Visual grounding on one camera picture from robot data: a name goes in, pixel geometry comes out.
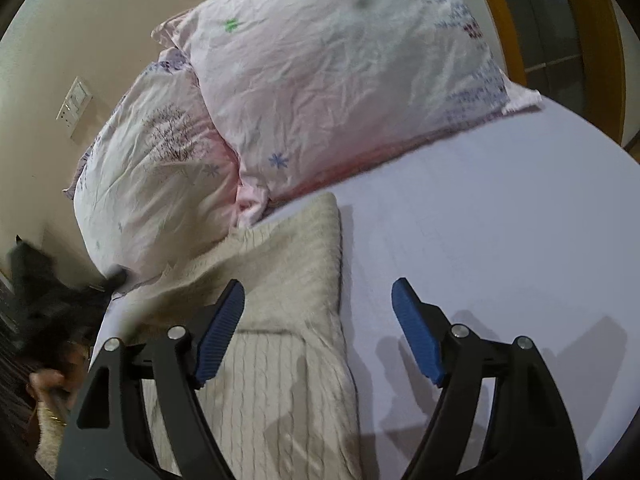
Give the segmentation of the lavender bed sheet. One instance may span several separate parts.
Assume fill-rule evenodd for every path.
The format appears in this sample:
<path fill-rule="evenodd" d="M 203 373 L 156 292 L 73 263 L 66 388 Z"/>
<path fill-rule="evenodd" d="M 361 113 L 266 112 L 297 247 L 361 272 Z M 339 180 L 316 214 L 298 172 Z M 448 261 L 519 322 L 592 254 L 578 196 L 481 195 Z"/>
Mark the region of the lavender bed sheet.
<path fill-rule="evenodd" d="M 639 474 L 639 167 L 545 102 L 275 209 L 334 195 L 361 474 Z"/>

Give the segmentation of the white wall switch plate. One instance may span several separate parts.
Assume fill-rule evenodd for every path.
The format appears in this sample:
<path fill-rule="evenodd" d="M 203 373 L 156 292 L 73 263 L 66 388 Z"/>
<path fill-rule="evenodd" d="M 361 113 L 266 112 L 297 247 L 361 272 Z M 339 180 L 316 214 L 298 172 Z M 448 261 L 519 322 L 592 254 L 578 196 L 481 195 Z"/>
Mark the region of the white wall switch plate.
<path fill-rule="evenodd" d="M 56 121 L 65 128 L 68 136 L 72 136 L 75 133 L 81 117 L 92 99 L 93 94 L 88 84 L 80 77 L 76 77 L 56 115 Z"/>

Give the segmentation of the beige cable knit sweater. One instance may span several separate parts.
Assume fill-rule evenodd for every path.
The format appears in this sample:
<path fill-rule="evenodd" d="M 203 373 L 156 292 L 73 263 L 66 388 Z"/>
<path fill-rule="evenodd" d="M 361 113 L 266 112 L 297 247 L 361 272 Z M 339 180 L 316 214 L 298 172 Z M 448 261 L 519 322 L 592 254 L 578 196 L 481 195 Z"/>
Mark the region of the beige cable knit sweater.
<path fill-rule="evenodd" d="M 198 402 L 239 479 L 357 479 L 357 400 L 338 315 L 342 233 L 336 199 L 235 230 L 206 254 L 116 295 L 99 341 L 162 336 L 212 304 L 228 281 L 245 307 Z"/>

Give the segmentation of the pink floral pillow with tree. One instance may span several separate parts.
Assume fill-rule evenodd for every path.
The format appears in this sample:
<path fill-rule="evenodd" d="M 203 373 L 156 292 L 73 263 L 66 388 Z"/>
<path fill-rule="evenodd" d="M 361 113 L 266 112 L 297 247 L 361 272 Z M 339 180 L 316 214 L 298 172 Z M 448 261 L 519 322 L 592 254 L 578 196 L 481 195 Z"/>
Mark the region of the pink floral pillow with tree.
<path fill-rule="evenodd" d="M 198 77 L 171 48 L 122 96 L 64 193 L 98 271 L 122 266 L 145 281 L 226 237 L 239 186 Z"/>

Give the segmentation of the pink floral pillow right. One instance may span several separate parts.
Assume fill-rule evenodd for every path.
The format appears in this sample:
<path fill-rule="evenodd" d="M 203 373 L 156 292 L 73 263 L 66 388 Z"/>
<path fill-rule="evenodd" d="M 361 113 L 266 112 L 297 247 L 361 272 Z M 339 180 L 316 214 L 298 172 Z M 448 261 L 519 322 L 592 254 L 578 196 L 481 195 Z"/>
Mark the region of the pink floral pillow right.
<path fill-rule="evenodd" d="M 418 145 L 536 107 L 463 0 L 206 0 L 153 32 L 239 161 L 241 226 Z"/>

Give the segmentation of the wooden framed glass door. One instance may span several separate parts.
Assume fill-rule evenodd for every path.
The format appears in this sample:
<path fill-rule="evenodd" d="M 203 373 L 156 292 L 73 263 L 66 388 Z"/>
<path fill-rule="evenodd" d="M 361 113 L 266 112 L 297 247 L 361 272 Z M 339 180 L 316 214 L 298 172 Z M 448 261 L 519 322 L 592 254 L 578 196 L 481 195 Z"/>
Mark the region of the wooden framed glass door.
<path fill-rule="evenodd" d="M 486 0 L 509 77 L 639 156 L 639 0 Z"/>

